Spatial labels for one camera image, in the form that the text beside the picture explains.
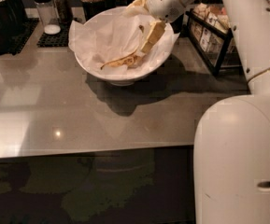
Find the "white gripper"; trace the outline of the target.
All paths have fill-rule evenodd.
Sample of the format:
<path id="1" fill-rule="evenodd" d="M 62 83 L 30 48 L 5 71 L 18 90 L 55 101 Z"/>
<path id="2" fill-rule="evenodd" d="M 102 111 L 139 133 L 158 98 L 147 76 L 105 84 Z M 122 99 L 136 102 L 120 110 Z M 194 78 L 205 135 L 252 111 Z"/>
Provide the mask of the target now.
<path id="1" fill-rule="evenodd" d="M 142 53 L 150 52 L 161 39 L 165 32 L 165 22 L 173 22 L 180 16 L 180 2 L 178 0 L 134 0 L 123 11 L 123 15 L 127 17 L 148 13 L 158 20 L 151 21 L 143 29 L 139 45 Z"/>

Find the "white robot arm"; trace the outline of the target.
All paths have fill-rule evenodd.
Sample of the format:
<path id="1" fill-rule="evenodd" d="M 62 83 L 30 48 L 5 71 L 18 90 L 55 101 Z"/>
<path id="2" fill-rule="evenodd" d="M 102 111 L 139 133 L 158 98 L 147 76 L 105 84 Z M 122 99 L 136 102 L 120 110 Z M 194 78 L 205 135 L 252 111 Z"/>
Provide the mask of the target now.
<path id="1" fill-rule="evenodd" d="M 128 15 L 175 21 L 194 0 L 134 0 Z M 196 224 L 270 224 L 270 5 L 222 0 L 250 93 L 215 103 L 193 144 Z"/>

